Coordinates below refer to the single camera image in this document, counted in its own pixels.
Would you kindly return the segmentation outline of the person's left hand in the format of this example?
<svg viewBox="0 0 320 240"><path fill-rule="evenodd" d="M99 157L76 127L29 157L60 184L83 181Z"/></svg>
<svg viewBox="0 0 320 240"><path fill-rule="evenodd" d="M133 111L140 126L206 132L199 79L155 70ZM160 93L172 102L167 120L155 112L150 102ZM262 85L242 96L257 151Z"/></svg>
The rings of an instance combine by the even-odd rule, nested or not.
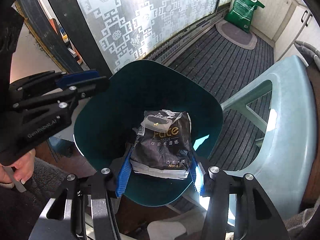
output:
<svg viewBox="0 0 320 240"><path fill-rule="evenodd" d="M20 181L23 185L31 178L34 172L34 163L35 163L35 149L30 150L20 159L15 161L11 167L16 168L13 178L16 181ZM4 170L4 166L1 165L1 187L6 189L12 189L14 183L9 177L9 174Z"/></svg>

